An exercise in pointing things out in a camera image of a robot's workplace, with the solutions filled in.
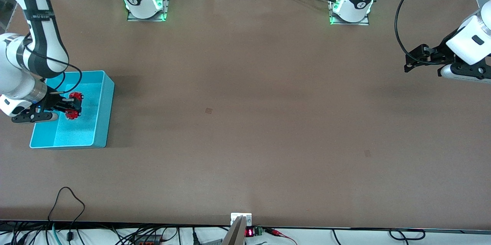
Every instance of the white bracket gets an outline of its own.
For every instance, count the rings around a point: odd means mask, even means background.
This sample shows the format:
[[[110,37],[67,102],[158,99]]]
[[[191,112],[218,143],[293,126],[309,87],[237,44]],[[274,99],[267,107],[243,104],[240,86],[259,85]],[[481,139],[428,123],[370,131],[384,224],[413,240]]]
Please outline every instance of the white bracket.
[[[238,216],[245,216],[245,220],[247,221],[247,226],[252,226],[252,214],[245,213],[245,212],[232,212],[230,214],[230,225],[232,225],[235,221],[235,219]]]

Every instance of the blue plastic container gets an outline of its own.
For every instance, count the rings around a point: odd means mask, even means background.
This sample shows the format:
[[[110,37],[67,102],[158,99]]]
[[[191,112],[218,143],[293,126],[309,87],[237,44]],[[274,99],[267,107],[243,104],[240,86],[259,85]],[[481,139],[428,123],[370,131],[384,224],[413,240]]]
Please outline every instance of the blue plastic container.
[[[47,79],[46,84],[56,87],[63,76]],[[63,85],[58,91],[73,87],[78,81],[78,72],[67,72]],[[73,92],[81,92],[82,113],[75,120],[68,120],[58,113],[58,119],[36,123],[32,130],[31,148],[43,149],[84,149],[102,148],[107,142],[109,118],[111,115],[114,82],[104,71],[82,73],[82,80]]]

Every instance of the metal post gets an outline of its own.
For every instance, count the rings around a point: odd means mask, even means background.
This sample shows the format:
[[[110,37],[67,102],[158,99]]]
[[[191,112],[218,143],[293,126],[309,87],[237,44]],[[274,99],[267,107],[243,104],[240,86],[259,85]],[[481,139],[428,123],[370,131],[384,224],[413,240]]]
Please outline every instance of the metal post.
[[[243,215],[235,218],[221,245],[244,245],[246,241],[247,218]]]

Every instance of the teal cable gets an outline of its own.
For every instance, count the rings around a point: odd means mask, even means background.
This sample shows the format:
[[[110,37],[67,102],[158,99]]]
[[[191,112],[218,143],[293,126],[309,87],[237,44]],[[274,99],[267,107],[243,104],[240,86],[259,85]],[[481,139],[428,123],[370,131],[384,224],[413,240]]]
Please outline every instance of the teal cable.
[[[60,239],[58,238],[58,234],[56,234],[56,230],[54,229],[54,223],[53,223],[53,227],[51,227],[51,231],[53,231],[53,235],[54,235],[54,239],[56,240],[56,243],[58,243],[58,245],[63,245],[61,244]]]

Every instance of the brown table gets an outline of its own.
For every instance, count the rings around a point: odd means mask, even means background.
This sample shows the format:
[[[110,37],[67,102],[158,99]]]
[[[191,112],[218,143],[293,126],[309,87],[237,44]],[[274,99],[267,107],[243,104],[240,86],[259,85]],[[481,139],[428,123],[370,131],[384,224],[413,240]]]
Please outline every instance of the brown table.
[[[109,140],[31,150],[0,116],[0,218],[44,219],[70,186],[82,220],[491,229],[490,86],[405,74],[398,2],[340,26],[318,0],[172,0],[165,23],[52,0],[71,62],[116,83]],[[436,46],[476,6],[407,0],[403,42]],[[65,193],[54,219],[78,212]]]

